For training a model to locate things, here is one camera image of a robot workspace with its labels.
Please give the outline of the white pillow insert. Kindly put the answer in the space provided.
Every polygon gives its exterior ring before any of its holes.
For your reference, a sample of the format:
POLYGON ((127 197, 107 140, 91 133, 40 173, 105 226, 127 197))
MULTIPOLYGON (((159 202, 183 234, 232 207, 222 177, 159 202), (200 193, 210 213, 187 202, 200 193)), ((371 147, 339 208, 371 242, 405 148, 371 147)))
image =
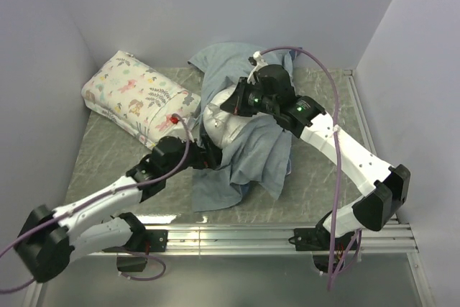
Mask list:
POLYGON ((235 89, 236 86, 231 86, 220 91, 203 110, 204 129, 211 141, 220 149, 230 145, 252 120, 250 117, 235 116, 221 110, 220 106, 233 94, 235 89))

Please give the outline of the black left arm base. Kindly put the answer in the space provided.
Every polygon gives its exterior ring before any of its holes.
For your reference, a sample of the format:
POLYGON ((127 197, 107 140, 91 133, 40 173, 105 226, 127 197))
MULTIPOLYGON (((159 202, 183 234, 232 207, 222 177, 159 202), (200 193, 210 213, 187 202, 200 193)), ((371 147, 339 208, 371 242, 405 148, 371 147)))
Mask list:
POLYGON ((135 235, 124 246, 116 248, 116 253, 124 256, 116 258, 116 268, 121 274, 141 273, 147 268, 150 257, 163 253, 167 247, 168 231, 165 229, 147 230, 135 235))

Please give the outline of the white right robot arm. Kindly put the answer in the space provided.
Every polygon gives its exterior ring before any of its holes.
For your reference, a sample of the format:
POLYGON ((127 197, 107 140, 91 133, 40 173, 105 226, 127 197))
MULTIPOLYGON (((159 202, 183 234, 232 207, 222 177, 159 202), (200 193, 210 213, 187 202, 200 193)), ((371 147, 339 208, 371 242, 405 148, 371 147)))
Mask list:
POLYGON ((380 231, 405 203, 410 171, 379 159, 334 124, 317 101, 296 94, 281 65, 260 68, 254 82, 241 77, 220 108, 235 116, 272 116, 284 130, 336 164, 358 188, 361 198, 319 221, 316 239, 322 248, 333 249, 344 235, 359 229, 380 231))

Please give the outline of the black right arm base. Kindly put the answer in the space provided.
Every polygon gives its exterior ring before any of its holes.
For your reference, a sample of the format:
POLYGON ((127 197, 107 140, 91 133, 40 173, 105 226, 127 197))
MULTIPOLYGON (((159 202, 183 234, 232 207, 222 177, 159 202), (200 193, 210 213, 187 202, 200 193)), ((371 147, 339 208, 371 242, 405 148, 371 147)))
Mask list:
MULTIPOLYGON (((335 238, 333 248, 333 272, 341 272, 347 268, 346 252, 359 249, 362 232, 349 232, 344 236, 335 238)), ((295 247, 297 252, 313 252, 313 265, 322 273, 328 273, 330 234, 317 226, 316 228, 296 228, 288 242, 295 247)))

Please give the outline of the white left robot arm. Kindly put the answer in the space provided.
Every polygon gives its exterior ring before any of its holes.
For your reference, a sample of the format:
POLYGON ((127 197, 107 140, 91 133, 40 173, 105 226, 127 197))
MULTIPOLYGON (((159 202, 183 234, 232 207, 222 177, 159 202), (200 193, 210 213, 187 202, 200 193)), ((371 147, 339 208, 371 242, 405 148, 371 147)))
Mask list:
POLYGON ((94 252, 143 252, 147 230, 125 209, 157 195, 175 174, 188 168, 216 169, 221 160, 222 150, 207 137, 200 142, 163 137, 151 153, 105 188, 55 209, 33 209, 14 250, 38 283, 52 280, 71 262, 94 252))

